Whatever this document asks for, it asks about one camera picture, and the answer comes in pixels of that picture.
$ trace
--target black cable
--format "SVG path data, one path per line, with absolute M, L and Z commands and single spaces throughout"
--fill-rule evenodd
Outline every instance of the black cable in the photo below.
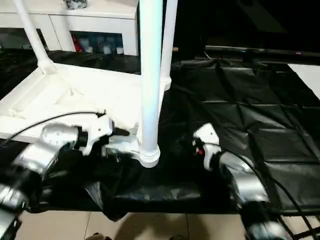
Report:
M 283 228 L 286 230 L 286 232 L 290 235 L 290 237 L 293 240 L 297 240 L 296 235 L 291 231 L 290 227 L 285 223 L 285 221 L 282 219 L 281 216 L 279 216 L 278 218 L 279 223 L 281 223 L 281 225 L 283 226 Z
M 49 122 L 49 121 L 54 120 L 54 119 L 62 118 L 62 117 L 69 116 L 69 115 L 78 115 L 78 114 L 95 114 L 95 115 L 97 115 L 99 117 L 101 113 L 95 112 L 95 111 L 73 111 L 73 112 L 67 112 L 67 113 L 64 113 L 64 114 L 61 114 L 61 115 L 53 116 L 53 117 L 47 118 L 47 119 L 42 120 L 42 121 L 38 121 L 38 122 L 36 122 L 36 123 L 34 123 L 34 124 L 30 125 L 30 126 L 27 126 L 26 128 L 21 129 L 20 131 L 12 134 L 8 139 L 4 140 L 0 144 L 0 148 L 5 147 L 16 136 L 20 135 L 21 133 L 23 133 L 23 132 L 25 132 L 25 131 L 27 131 L 27 130 L 29 130 L 31 128 L 34 128 L 35 126 L 38 126 L 40 124 L 44 124 L 44 123 Z
M 273 182 L 282 189 L 282 191 L 285 193 L 285 195 L 290 199 L 290 201 L 293 203 L 294 207 L 296 208 L 296 210 L 298 211 L 298 213 L 300 214 L 300 216 L 302 217 L 303 221 L 305 222 L 306 226 L 308 227 L 308 229 L 311 232 L 312 238 L 314 240 L 317 240 L 317 234 L 315 233 L 313 227 L 311 226 L 309 220 L 307 219 L 307 217 L 303 214 L 302 209 L 300 208 L 300 206 L 298 205 L 298 203 L 295 201 L 295 199 L 292 197 L 292 195 L 290 194 L 290 192 L 285 188 L 285 186 L 283 186 L 278 180 L 276 180 L 275 178 L 271 177 L 271 179 L 273 180 Z
M 223 148 L 221 147 L 219 144 L 216 144 L 216 143 L 211 143 L 211 142 L 204 142 L 203 144 L 209 144 L 209 145 L 213 145 L 213 146 L 216 146 L 216 147 L 219 147 L 221 148 L 222 151 L 224 152 L 228 152 L 228 153 L 231 153 L 233 155 L 235 155 L 236 157 L 238 157 L 239 159 L 241 159 L 245 164 L 248 165 L 248 167 L 253 171 L 253 173 L 259 178 L 259 180 L 261 181 L 262 185 L 265 187 L 265 189 L 267 189 L 267 185 L 266 185 L 266 182 L 265 180 L 262 178 L 261 174 L 258 172 L 258 170 L 256 170 L 252 165 L 251 163 L 246 160 L 243 156 L 241 155 L 238 155 L 236 154 L 235 152 L 229 150 L 229 149 L 226 149 L 226 148 Z M 298 205 L 298 203 L 296 202 L 296 200 L 292 197 L 292 195 L 290 194 L 290 192 L 285 188 L 285 186 L 283 186 L 279 181 L 277 181 L 275 178 L 273 177 L 270 177 L 270 179 L 277 185 L 279 186 L 283 192 L 287 195 L 287 197 L 290 199 L 290 201 L 292 202 L 292 204 L 294 205 L 294 207 L 296 208 L 297 212 L 300 214 L 300 216 L 302 217 L 303 221 L 305 222 L 306 226 L 308 227 L 308 229 L 310 230 L 311 232 L 311 235 L 312 235 L 312 238 L 313 240 L 317 240 L 317 235 L 313 229 L 313 227 L 311 226 L 309 220 L 307 219 L 307 217 L 303 214 L 302 212 L 302 209 L 300 208 L 300 206 Z M 292 237 L 292 239 L 296 239 L 295 235 L 293 234 L 293 232 L 290 230 L 290 228 L 287 226 L 287 224 L 282 220 L 281 218 L 281 221 L 279 221 L 282 226 L 285 228 L 285 230 L 288 232 L 288 234 Z

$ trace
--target white table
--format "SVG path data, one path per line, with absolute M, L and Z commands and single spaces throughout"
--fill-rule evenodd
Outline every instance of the white table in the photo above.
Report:
M 75 51 L 70 31 L 122 34 L 125 55 L 138 54 L 139 0 L 88 0 L 88 7 L 66 10 L 62 0 L 24 0 L 49 50 Z M 0 1 L 0 28 L 22 28 L 12 0 Z

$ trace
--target wrinkled black plastic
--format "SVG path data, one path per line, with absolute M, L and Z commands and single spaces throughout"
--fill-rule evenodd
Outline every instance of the wrinkled black plastic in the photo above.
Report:
M 29 51 L 0 53 L 1 97 L 36 68 L 31 56 Z M 137 57 L 62 51 L 49 56 L 57 63 L 140 72 Z M 125 157 L 117 162 L 95 154 L 82 157 L 77 151 L 62 153 L 31 210 L 100 211 L 101 206 L 111 219 L 125 212 L 232 213 L 235 208 L 219 173 L 205 171 L 190 152 L 193 132 L 210 122 L 224 148 L 247 156 L 262 175 L 280 181 L 306 214 L 320 215 L 320 101 L 286 64 L 173 61 L 171 77 L 155 168 L 145 169 Z M 24 146 L 12 142 L 0 149 L 0 165 Z M 267 184 L 275 212 L 298 214 L 280 189 Z M 93 199 L 87 191 L 95 192 Z

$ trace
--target white plastic bracket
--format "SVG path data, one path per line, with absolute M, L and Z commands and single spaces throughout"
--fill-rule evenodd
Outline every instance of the white plastic bracket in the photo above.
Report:
M 153 168 L 157 165 L 160 157 L 160 149 L 152 153 L 152 156 L 145 155 L 140 148 L 136 136 L 112 136 L 109 138 L 109 144 L 104 146 L 107 154 L 128 155 L 136 159 L 145 168 Z
M 193 137 L 199 138 L 204 143 L 203 165 L 205 169 L 207 169 L 208 171 L 212 171 L 212 168 L 210 167 L 211 158 L 214 154 L 221 151 L 221 147 L 217 146 L 219 145 L 219 137 L 214 127 L 211 125 L 211 123 L 207 123 L 203 125 L 201 128 L 199 128 L 193 134 Z
M 111 118 L 107 115 L 103 115 L 97 118 L 88 129 L 85 129 L 88 132 L 88 140 L 86 147 L 81 147 L 80 151 L 84 156 L 88 156 L 92 150 L 95 142 L 103 136 L 110 136 L 113 132 L 113 122 Z

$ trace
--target black plastic sheet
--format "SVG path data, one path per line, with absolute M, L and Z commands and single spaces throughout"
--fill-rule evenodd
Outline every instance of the black plastic sheet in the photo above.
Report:
M 56 63 L 140 73 L 138 57 L 62 51 L 49 56 Z M 31 51 L 0 52 L 0 96 L 36 64 Z M 297 74 L 286 64 L 173 59 L 171 78 L 155 168 L 125 157 L 117 162 L 96 153 L 62 153 L 30 211 L 102 210 L 114 220 L 125 212 L 234 213 L 220 174 L 205 171 L 191 153 L 193 132 L 212 123 L 222 147 L 250 158 L 263 176 L 281 182 L 304 213 L 320 215 L 320 101 Z M 0 149 L 0 165 L 25 146 L 12 142 Z M 297 215 L 285 194 L 267 184 L 274 211 Z

